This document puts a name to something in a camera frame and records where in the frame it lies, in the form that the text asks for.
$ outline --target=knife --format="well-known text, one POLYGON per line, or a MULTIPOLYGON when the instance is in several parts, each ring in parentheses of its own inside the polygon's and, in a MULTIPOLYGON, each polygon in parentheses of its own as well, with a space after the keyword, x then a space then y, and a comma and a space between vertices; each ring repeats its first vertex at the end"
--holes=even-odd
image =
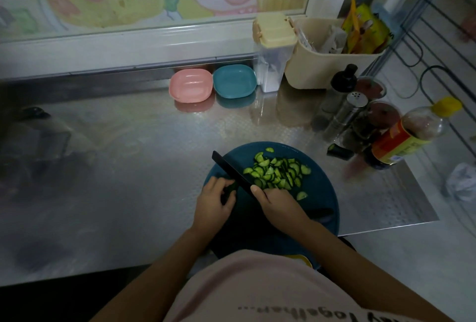
MULTIPOLYGON (((237 171, 230 163, 228 163, 217 151, 213 151, 211 155, 213 161, 218 164, 218 166, 223 169, 231 179, 234 179, 236 183, 244 189, 246 193, 248 193, 255 201, 258 201, 253 192, 251 191, 251 184, 244 175, 242 175, 239 171, 237 171)), ((304 211, 307 216, 319 223, 328 223, 334 218, 334 210, 332 208, 318 208, 318 209, 310 209, 304 211)))

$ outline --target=stainless steel countertop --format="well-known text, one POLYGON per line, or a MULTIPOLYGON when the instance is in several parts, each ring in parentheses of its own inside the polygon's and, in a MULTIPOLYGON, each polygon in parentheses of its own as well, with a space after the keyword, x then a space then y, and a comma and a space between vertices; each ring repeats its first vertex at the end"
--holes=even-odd
POLYGON ((437 220, 404 162, 374 171, 326 156, 329 143, 311 127, 322 92, 283 81, 277 93, 193 106, 175 103, 167 84, 42 104, 52 118, 11 127, 1 150, 0 285, 151 263, 191 225, 212 151, 259 140, 321 166, 341 235, 437 220))

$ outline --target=person's right hand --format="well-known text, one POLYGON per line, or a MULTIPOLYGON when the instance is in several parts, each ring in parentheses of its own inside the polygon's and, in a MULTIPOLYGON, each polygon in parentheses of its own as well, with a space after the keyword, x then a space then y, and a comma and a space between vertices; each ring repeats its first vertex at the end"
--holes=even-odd
POLYGON ((262 190, 253 185, 251 191, 271 224, 290 237, 294 238, 310 221, 287 190, 276 188, 262 190))

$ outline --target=beige storage basket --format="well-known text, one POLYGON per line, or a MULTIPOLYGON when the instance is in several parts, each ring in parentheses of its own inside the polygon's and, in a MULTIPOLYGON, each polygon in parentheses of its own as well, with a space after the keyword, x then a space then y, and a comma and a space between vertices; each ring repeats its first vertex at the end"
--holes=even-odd
MULTIPOLYGON (((331 25, 340 27, 342 19, 302 18, 294 22, 310 43, 322 45, 329 35, 331 25)), ((305 48, 300 41, 286 65, 286 79, 297 89, 326 89, 335 73, 344 70, 347 64, 358 66, 356 76, 377 59, 380 54, 321 54, 305 48)))

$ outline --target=person's left arm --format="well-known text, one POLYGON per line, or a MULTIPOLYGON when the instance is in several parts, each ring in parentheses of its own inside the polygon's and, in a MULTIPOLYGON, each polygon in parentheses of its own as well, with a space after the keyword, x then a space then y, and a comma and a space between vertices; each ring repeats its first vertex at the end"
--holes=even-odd
POLYGON ((236 202, 236 191, 230 194, 225 205, 221 204, 220 197, 223 188, 232 183, 211 177, 197 199, 192 227, 161 259, 106 304, 91 322, 163 320, 187 273, 228 219, 236 202))

